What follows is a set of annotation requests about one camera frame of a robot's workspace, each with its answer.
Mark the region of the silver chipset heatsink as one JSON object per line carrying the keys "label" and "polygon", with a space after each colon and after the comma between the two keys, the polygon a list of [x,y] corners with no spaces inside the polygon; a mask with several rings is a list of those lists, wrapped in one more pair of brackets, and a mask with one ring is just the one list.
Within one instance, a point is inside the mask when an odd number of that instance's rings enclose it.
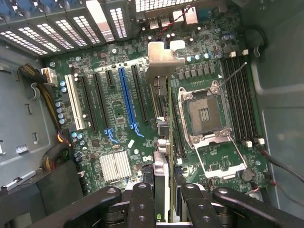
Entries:
{"label": "silver chipset heatsink", "polygon": [[104,180],[113,182],[132,176],[127,151],[103,155],[99,158]]}

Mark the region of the metal socket cover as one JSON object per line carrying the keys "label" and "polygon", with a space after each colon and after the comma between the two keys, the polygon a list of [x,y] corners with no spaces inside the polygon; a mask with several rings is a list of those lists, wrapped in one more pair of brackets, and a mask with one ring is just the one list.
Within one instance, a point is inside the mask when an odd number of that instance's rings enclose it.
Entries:
{"label": "metal socket cover", "polygon": [[206,179],[230,180],[248,168],[233,136],[228,135],[227,140],[221,145],[211,145],[211,139],[194,143]]}

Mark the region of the black plastic shroud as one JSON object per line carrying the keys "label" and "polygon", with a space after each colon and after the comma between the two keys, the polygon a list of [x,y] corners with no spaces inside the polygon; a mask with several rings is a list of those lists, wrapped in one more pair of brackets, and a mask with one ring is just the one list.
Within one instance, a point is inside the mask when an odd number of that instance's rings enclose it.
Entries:
{"label": "black plastic shroud", "polygon": [[26,228],[82,197],[76,165],[65,162],[0,192],[0,228]]}

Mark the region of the CPU socket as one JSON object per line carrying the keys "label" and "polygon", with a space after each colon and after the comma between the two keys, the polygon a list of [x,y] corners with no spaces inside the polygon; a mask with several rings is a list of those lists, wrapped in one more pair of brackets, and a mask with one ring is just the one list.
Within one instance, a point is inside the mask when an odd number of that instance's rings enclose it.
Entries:
{"label": "CPU socket", "polygon": [[178,108],[185,140],[191,148],[230,141],[232,128],[219,81],[196,90],[180,87]]}

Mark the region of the blue expansion slot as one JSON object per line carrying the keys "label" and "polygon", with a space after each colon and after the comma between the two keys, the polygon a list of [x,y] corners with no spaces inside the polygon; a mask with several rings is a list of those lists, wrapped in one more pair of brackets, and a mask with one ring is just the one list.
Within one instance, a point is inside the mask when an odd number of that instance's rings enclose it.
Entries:
{"label": "blue expansion slot", "polygon": [[118,74],[119,74],[119,78],[121,81],[126,109],[127,109],[127,113],[128,113],[128,117],[129,117],[130,128],[135,130],[135,129],[137,129],[137,122],[134,117],[133,105],[132,105],[132,102],[130,99],[129,87],[128,87],[125,68],[124,67],[118,68]]}

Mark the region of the white expansion slot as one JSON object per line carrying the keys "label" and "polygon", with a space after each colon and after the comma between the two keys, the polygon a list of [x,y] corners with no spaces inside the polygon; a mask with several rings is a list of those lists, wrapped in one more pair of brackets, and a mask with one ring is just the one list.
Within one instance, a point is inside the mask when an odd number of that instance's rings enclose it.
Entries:
{"label": "white expansion slot", "polygon": [[72,75],[65,75],[64,78],[67,86],[69,100],[71,103],[76,130],[78,131],[83,130],[86,128],[86,126],[83,120],[83,113],[82,113],[81,104],[79,100],[77,87],[75,85],[74,77]]}

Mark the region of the open black PC case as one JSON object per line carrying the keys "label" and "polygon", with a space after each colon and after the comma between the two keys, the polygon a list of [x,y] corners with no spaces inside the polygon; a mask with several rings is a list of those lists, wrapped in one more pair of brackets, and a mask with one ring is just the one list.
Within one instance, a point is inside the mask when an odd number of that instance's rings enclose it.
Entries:
{"label": "open black PC case", "polygon": [[[130,39],[115,40],[111,6],[128,9]],[[134,39],[144,26],[161,31],[189,27],[199,22],[200,13],[225,13],[233,7],[244,27],[256,28],[245,33],[247,44],[262,46],[250,65],[265,139],[259,152],[271,174],[262,191],[244,194],[304,219],[304,0],[0,0],[0,32],[11,31],[48,52],[40,56],[0,35],[0,192],[73,162],[62,158],[70,150],[69,140],[57,137],[61,127],[53,88],[58,77],[50,69],[51,58]],[[81,15],[100,44],[92,44],[73,20]],[[60,19],[69,20],[88,46],[78,47],[56,25]],[[36,27],[44,22],[75,48],[65,50]],[[24,27],[61,51],[52,52],[24,35],[18,30]],[[175,205],[172,219],[157,223],[155,216],[155,228],[192,228],[177,215]]]}

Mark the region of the green motherboard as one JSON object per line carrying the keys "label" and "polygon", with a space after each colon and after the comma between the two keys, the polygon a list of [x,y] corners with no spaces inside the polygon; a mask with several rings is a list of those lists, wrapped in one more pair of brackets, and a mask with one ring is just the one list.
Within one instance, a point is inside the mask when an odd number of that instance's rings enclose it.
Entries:
{"label": "green motherboard", "polygon": [[[257,57],[261,45],[250,47],[245,40],[246,32],[255,32],[256,28],[246,28],[242,25],[237,8],[228,12],[207,10],[199,14],[199,22],[189,27],[172,26],[166,31],[142,27],[134,39],[114,43],[99,48],[70,53],[49,60],[50,69],[58,77],[58,85],[53,88],[55,97],[55,112],[61,130],[57,137],[60,142],[68,139],[70,150],[62,153],[65,160],[73,160],[79,175],[84,195],[93,193],[102,187],[113,185],[125,189],[128,184],[143,179],[144,166],[153,166],[153,153],[157,146],[157,127],[152,104],[150,84],[147,79],[148,45],[151,42],[162,41],[169,48],[174,41],[182,41],[184,48],[176,50],[175,55],[184,60],[171,77],[171,93],[176,98],[178,107],[178,89],[196,90],[209,87],[213,80],[221,84],[225,80],[222,60],[240,58],[241,55]],[[144,123],[139,107],[137,92],[134,85],[131,65],[137,65],[140,82],[147,102],[149,121]],[[126,109],[124,94],[118,74],[118,68],[124,67],[129,87],[130,99],[133,105],[137,129],[131,129]],[[111,70],[115,87],[108,87],[105,71]],[[96,94],[93,74],[100,76],[103,94],[106,101],[110,128],[105,129]],[[76,130],[71,103],[68,96],[65,75],[74,77],[77,87],[85,129]],[[98,132],[92,132],[91,120],[88,114],[85,94],[80,77],[88,80]],[[237,191],[253,194],[262,191],[271,183],[266,159],[259,152],[264,146],[254,145],[252,140],[238,141],[235,136],[232,114],[225,84],[221,87],[225,94],[228,116],[232,128],[231,135],[240,149],[248,169],[255,173],[250,182],[240,177],[240,172],[230,180],[206,179],[198,156],[185,140],[180,119],[181,135],[184,139],[186,158],[180,158],[177,164],[174,153],[174,168],[181,167],[186,181],[203,185],[207,191],[225,186]],[[99,158],[103,155],[127,151],[132,176],[125,179],[106,182],[104,180]]]}

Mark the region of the perforated metal slot cover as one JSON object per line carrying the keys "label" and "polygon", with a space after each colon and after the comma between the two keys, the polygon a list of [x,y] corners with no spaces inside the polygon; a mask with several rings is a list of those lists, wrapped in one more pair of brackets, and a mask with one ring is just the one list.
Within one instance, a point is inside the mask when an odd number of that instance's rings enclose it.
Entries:
{"label": "perforated metal slot cover", "polygon": [[109,9],[110,22],[115,40],[131,38],[131,21],[126,6],[111,6]]}
{"label": "perforated metal slot cover", "polygon": [[90,42],[92,44],[95,45],[95,44],[101,43],[99,37],[97,36],[97,34],[95,33],[95,31],[93,30],[91,25],[89,24],[89,22],[85,16],[83,16],[83,15],[76,16],[76,17],[73,17],[73,20],[80,27],[80,29],[83,31],[85,36],[90,40]]}
{"label": "perforated metal slot cover", "polygon": [[28,49],[40,56],[48,54],[47,51],[39,48],[32,42],[27,41],[26,39],[22,38],[21,36],[11,32],[11,31],[0,32],[0,35],[6,39],[9,39],[13,43],[18,44],[18,45],[24,47],[25,49]]}
{"label": "perforated metal slot cover", "polygon": [[42,37],[39,33],[35,32],[30,27],[19,28],[18,30],[52,52],[61,51],[60,48],[58,48],[53,43]]}
{"label": "perforated metal slot cover", "polygon": [[79,35],[69,20],[60,19],[56,20],[55,23],[78,47],[88,46],[88,43]]}
{"label": "perforated metal slot cover", "polygon": [[64,38],[64,36],[61,35],[54,28],[54,26],[50,24],[50,22],[39,23],[36,25],[36,27],[39,30],[41,30],[45,35],[47,35],[49,38],[51,38],[53,41],[55,41],[57,44],[62,46],[65,50],[72,50],[75,48],[75,46],[66,38]]}

